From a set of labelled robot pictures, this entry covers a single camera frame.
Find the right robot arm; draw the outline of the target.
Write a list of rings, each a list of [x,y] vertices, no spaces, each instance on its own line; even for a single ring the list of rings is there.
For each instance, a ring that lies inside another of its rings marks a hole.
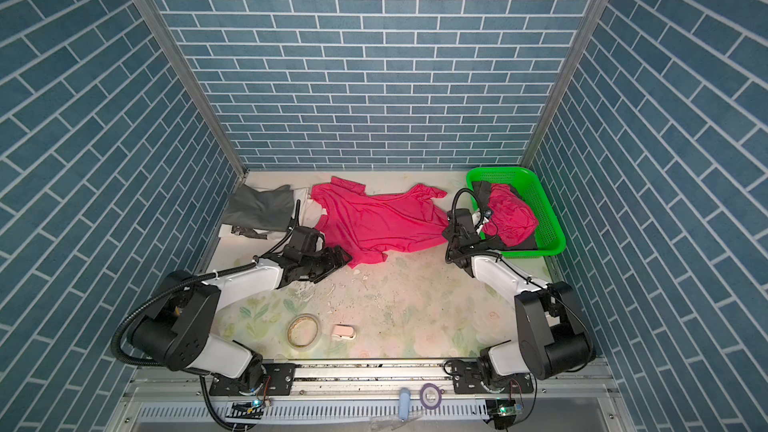
[[[530,276],[490,250],[479,236],[469,210],[448,213],[443,232],[445,260],[489,286],[514,308],[516,337],[480,352],[482,382],[505,387],[518,374],[545,380],[582,370],[596,357],[594,341],[575,290],[560,281],[548,283]]]

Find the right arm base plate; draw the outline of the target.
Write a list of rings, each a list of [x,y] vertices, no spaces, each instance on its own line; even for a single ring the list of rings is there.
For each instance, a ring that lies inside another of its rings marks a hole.
[[[515,373],[495,379],[485,378],[476,361],[448,359],[443,372],[452,381],[456,394],[529,394],[534,392],[532,378],[527,373]]]

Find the circuit board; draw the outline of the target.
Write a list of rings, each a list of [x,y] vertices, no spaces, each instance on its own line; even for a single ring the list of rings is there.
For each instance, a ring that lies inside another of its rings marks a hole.
[[[520,412],[514,399],[487,399],[485,406],[487,418],[484,422],[496,431],[507,431],[515,424]]]
[[[266,406],[261,399],[232,402],[227,412],[227,419],[232,421],[260,420]]]

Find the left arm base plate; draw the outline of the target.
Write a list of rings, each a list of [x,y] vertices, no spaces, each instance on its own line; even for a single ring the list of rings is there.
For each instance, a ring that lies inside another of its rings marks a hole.
[[[296,368],[294,363],[259,363],[236,378],[215,374],[208,393],[227,397],[288,396]]]

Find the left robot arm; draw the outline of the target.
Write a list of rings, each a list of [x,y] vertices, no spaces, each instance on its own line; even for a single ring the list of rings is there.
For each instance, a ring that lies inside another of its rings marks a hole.
[[[202,275],[174,271],[118,327],[113,354],[133,365],[211,374],[256,389],[266,374],[261,354],[215,335],[217,312],[294,282],[318,283],[351,261],[342,247],[326,245],[320,231],[297,226],[245,265]]]

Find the left circuit board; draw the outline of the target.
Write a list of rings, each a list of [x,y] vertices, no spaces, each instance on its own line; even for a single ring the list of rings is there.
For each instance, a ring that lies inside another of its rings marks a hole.
[[[261,399],[232,402],[227,412],[227,419],[232,421],[260,420],[266,406]]]

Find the folded grey t shirt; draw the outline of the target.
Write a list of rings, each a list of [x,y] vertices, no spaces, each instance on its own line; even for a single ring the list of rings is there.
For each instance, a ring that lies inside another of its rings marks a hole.
[[[222,222],[256,230],[281,231],[288,227],[294,209],[294,193],[288,185],[258,191],[243,184],[230,197]]]

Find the blue white small bottle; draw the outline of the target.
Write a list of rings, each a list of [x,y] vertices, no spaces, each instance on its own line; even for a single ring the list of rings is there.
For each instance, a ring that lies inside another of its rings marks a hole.
[[[401,388],[398,396],[397,417],[400,421],[407,421],[410,416],[411,393],[408,388]]]

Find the green plastic basket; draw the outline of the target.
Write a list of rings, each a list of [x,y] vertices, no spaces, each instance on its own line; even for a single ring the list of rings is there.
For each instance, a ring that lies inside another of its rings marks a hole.
[[[548,257],[559,255],[565,250],[565,234],[539,178],[533,171],[520,166],[493,166],[477,167],[466,175],[466,183],[470,189],[475,189],[474,183],[481,181],[512,186],[521,200],[532,209],[539,222],[535,233],[527,241],[528,248],[516,246],[500,249],[502,256]]]

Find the pink eraser block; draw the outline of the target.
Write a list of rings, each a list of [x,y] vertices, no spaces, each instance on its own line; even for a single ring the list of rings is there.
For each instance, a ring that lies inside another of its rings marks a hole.
[[[331,337],[334,340],[354,340],[356,329],[351,325],[335,324],[331,330]]]

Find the right circuit board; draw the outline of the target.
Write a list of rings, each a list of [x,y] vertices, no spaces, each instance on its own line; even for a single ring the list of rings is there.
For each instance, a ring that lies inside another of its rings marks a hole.
[[[484,422],[496,431],[507,431],[515,424],[520,412],[514,399],[487,399],[485,406],[487,418]]]

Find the aluminium rail frame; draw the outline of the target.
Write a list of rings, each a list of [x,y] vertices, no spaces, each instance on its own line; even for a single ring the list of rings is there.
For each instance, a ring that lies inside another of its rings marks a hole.
[[[261,399],[260,420],[232,421],[232,402],[215,397],[217,414],[253,431],[492,431],[484,422],[487,399],[514,399],[513,431],[632,431],[627,406],[603,359],[575,374],[535,381],[529,394],[456,394],[444,360],[298,360],[288,396]],[[397,417],[401,388],[411,393],[409,419]]]

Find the tape roll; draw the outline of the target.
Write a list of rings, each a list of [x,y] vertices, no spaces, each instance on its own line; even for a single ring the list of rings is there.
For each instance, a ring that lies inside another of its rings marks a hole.
[[[286,329],[288,344],[297,349],[312,348],[321,334],[321,324],[318,318],[311,314],[296,316]]]

